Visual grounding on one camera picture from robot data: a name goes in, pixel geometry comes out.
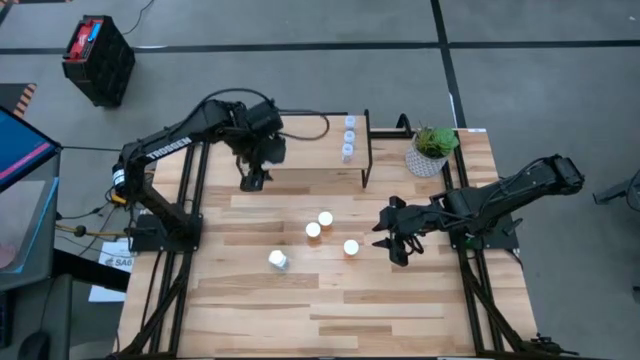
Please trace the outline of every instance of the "wooden tabletop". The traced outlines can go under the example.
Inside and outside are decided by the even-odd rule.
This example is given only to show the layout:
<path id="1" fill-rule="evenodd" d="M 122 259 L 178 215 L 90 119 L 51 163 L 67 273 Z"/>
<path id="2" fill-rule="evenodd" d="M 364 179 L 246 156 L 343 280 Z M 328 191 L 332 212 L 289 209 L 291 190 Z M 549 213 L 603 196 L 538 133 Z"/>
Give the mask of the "wooden tabletop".
<path id="1" fill-rule="evenodd" d="M 471 185 L 495 181 L 487 133 L 461 130 L 460 138 Z M 205 232 L 194 256 L 179 356 L 473 354 L 458 259 L 448 235 L 428 234 L 425 253 L 413 255 L 404 268 L 370 246 L 386 235 L 371 228 L 389 196 L 426 204 L 429 195 L 444 190 L 442 176 L 417 178 L 407 170 L 408 140 L 373 140 L 372 146 L 366 189 L 358 172 L 280 170 L 260 193 L 241 192 L 230 150 L 212 147 L 202 204 Z M 167 199 L 177 196 L 183 159 L 180 152 L 158 163 L 154 186 Z M 455 179 L 453 160 L 451 165 Z M 197 166 L 193 169 L 194 181 Z M 334 215 L 333 229 L 309 242 L 305 225 L 324 210 Z M 343 255 L 347 239 L 361 245 L 352 259 Z M 267 262 L 275 249 L 290 259 L 284 273 Z M 534 336 L 519 265 L 504 251 L 485 254 L 497 306 L 523 338 Z M 120 321 L 122 344 L 140 329 L 155 257 L 148 253 L 135 260 Z M 150 311 L 164 261 L 160 264 Z M 486 313 L 480 303 L 478 308 L 491 348 Z M 167 348 L 170 325 L 165 321 L 161 349 Z"/>
<path id="2" fill-rule="evenodd" d="M 342 145 L 345 116 L 327 116 L 329 132 L 317 141 L 299 141 L 286 139 L 287 153 L 282 164 L 271 166 L 272 169 L 366 169 L 369 166 L 367 146 L 367 119 L 356 116 L 354 132 L 356 140 L 353 144 L 353 156 L 350 162 L 342 162 Z M 283 132 L 315 137 L 325 130 L 326 122 L 318 115 L 283 116 Z"/>

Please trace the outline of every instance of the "small white cup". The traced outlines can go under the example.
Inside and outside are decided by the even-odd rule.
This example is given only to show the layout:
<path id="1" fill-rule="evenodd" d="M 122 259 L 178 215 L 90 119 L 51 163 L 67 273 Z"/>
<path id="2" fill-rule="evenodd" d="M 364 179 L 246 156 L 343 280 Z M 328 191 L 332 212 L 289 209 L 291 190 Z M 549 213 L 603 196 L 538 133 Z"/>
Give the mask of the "small white cup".
<path id="1" fill-rule="evenodd" d="M 353 157 L 353 145 L 351 144 L 342 145 L 342 162 L 348 163 L 351 161 L 352 157 Z"/>
<path id="2" fill-rule="evenodd" d="M 322 227 L 329 227 L 333 223 L 333 215 L 328 211 L 323 211 L 318 215 L 318 223 Z"/>
<path id="3" fill-rule="evenodd" d="M 307 224 L 307 228 L 305 229 L 305 231 L 307 232 L 307 236 L 310 239 L 317 239 L 320 236 L 321 228 L 318 223 L 310 222 L 309 224 Z"/>
<path id="4" fill-rule="evenodd" d="M 356 117 L 353 115 L 349 115 L 344 118 L 344 126 L 347 130 L 354 130 L 356 128 Z"/>
<path id="5" fill-rule="evenodd" d="M 351 130 L 345 131 L 345 133 L 344 133 L 344 142 L 345 142 L 345 144 L 353 145 L 353 143 L 355 141 L 356 141 L 356 133 L 354 133 Z"/>
<path id="6" fill-rule="evenodd" d="M 287 257 L 280 250 L 273 250 L 269 254 L 269 262 L 280 270 L 287 268 Z"/>
<path id="7" fill-rule="evenodd" d="M 354 256 L 360 250 L 360 245 L 355 240 L 347 240 L 344 242 L 344 253 L 349 256 Z"/>

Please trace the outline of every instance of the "concrete floor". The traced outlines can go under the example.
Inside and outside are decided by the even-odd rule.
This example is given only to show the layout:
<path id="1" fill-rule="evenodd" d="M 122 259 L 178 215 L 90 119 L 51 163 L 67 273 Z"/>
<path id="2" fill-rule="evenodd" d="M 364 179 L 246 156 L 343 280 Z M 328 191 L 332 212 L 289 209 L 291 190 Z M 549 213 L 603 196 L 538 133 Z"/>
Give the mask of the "concrete floor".
<path id="1" fill-rule="evenodd" d="M 635 1 L 441 3 L 450 42 L 640 39 Z M 112 15 L 125 31 L 145 4 L 13 6 L 0 26 L 0 51 L 62 48 L 82 14 Z M 433 42 L 437 33 L 425 0 L 157 0 L 127 40 L 135 46 Z M 488 129 L 502 175 L 560 153 L 587 176 L 580 194 L 542 199 L 517 214 L 525 219 L 518 235 L 540 331 L 584 356 L 637 358 L 640 305 L 631 285 L 640 281 L 640 221 L 623 201 L 595 206 L 591 193 L 639 166 L 640 48 L 452 50 L 452 57 L 467 126 Z M 63 145 L 119 148 L 228 86 L 260 89 L 287 107 L 369 108 L 374 126 L 393 125 L 401 112 L 415 124 L 453 125 L 435 49 L 139 54 L 137 61 L 118 110 L 94 108 L 64 79 L 59 55 L 0 56 L 0 83 L 36 83 L 27 119 Z M 101 203 L 116 155 L 65 150 L 61 213 Z M 109 228 L 125 225 L 119 214 Z M 62 239 L 56 246 L 78 252 Z M 112 341 L 119 306 L 88 304 L 88 289 L 76 288 L 72 344 Z M 101 329 L 90 330 L 87 324 L 96 322 Z"/>

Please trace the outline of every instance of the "plant pot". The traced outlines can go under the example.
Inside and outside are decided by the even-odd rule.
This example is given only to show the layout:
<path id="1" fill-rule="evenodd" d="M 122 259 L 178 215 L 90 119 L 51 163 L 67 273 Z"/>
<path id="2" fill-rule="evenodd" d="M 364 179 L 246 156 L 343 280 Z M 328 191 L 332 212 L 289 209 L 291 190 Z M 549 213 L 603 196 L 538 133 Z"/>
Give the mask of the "plant pot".
<path id="1" fill-rule="evenodd" d="M 413 136 L 413 139 L 411 139 L 411 146 L 407 149 L 407 154 L 405 156 L 407 168 L 415 176 L 430 177 L 438 175 L 444 164 L 447 163 L 449 156 L 445 156 L 440 159 L 432 159 L 423 155 L 418 151 L 418 149 L 416 149 L 416 136 L 417 134 Z"/>

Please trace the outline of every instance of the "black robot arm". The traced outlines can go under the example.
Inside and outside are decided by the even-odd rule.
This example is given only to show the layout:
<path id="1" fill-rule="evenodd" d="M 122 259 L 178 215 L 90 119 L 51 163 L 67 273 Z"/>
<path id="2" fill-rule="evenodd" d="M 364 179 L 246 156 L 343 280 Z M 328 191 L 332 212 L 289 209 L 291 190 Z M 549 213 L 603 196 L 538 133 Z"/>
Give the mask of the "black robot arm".
<path id="1" fill-rule="evenodd" d="M 182 207 L 167 201 L 145 181 L 144 170 L 149 163 L 190 144 L 223 141 L 237 156 L 242 175 L 240 188 L 260 191 L 264 181 L 270 179 L 261 165 L 267 161 L 274 164 L 284 161 L 285 140 L 278 134 L 282 127 L 278 109 L 268 99 L 247 108 L 241 102 L 205 98 L 183 121 L 126 144 L 113 166 L 116 193 L 128 203 L 139 202 L 153 213 L 141 215 L 136 229 L 130 229 L 133 250 L 152 250 L 143 245 L 149 242 L 144 238 L 161 237 L 168 243 L 178 243 L 180 239 L 194 238 L 199 231 L 197 216 L 186 214 Z M 241 162 L 248 164 L 247 174 L 242 171 Z"/>
<path id="2" fill-rule="evenodd" d="M 460 231 L 469 237 L 485 235 L 496 229 L 498 220 L 545 195 L 575 194 L 584 184 L 584 176 L 569 158 L 554 155 L 540 158 L 517 174 L 481 188 L 465 187 L 431 197 L 426 206 L 406 205 L 394 196 L 380 211 L 374 231 L 388 230 L 389 237 L 374 246 L 389 249 L 389 259 L 407 266 L 408 256 L 422 253 L 417 236 L 428 232 Z"/>

